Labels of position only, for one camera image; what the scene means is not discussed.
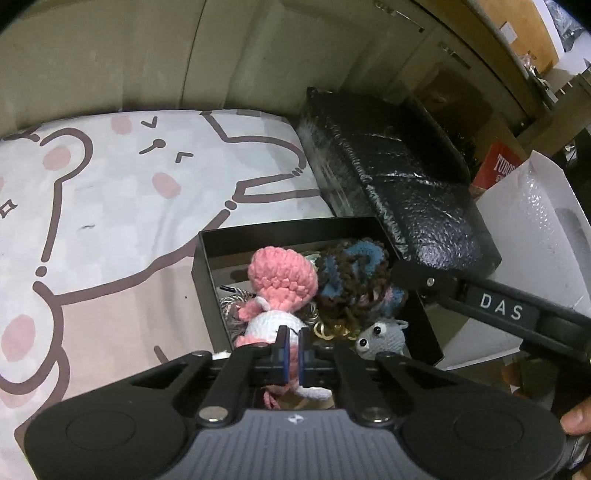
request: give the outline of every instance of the googly eye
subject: googly eye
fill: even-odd
[[[386,335],[386,330],[387,330],[387,327],[384,323],[377,323],[374,326],[374,335],[376,337],[384,336],[384,335]]]
[[[367,352],[369,350],[369,342],[365,338],[357,340],[357,351],[360,353]]]

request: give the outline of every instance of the pink circle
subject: pink circle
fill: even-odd
[[[127,115],[115,115],[111,117],[111,128],[118,135],[127,135],[131,133],[134,126]]]
[[[46,170],[61,170],[70,163],[71,157],[70,149],[60,145],[45,154],[45,157],[43,157],[43,166]]]
[[[25,403],[31,400],[35,396],[35,390],[24,395],[13,395],[7,393],[4,390],[0,390],[0,400],[6,405],[7,408],[18,408],[22,407]]]
[[[155,173],[152,177],[152,185],[165,199],[171,199],[181,193],[181,186],[170,175],[162,172]]]
[[[0,340],[2,353],[9,362],[18,362],[33,347],[35,321],[28,315],[19,315],[11,320]]]

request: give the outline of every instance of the cabinet handle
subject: cabinet handle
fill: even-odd
[[[462,65],[462,67],[464,67],[467,70],[470,70],[472,67],[470,66],[470,64],[464,60],[462,57],[460,57],[458,55],[458,53],[455,50],[452,50],[450,47],[447,46],[447,44],[445,42],[439,42],[439,46],[443,49],[443,51],[445,53],[447,53],[451,58],[453,58],[456,62],[458,62],[460,65]]]
[[[386,5],[385,3],[381,2],[380,0],[376,0],[374,2],[374,5],[377,8],[379,8],[382,12],[386,12],[391,17],[402,17],[406,21],[412,23],[415,27],[417,27],[419,33],[423,33],[425,31],[425,29],[421,25],[419,25],[418,23],[416,23],[412,18],[404,15],[402,12],[399,12],[398,10],[395,10],[393,8],[390,8],[388,5]]]

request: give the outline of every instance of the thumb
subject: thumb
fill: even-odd
[[[591,397],[565,413],[560,420],[562,428],[569,435],[583,435],[591,432]]]

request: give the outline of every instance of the gray crochet toy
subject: gray crochet toy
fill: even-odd
[[[379,352],[394,352],[402,355],[405,346],[404,330],[408,322],[383,319],[361,332],[355,342],[355,349],[365,360],[375,360]]]

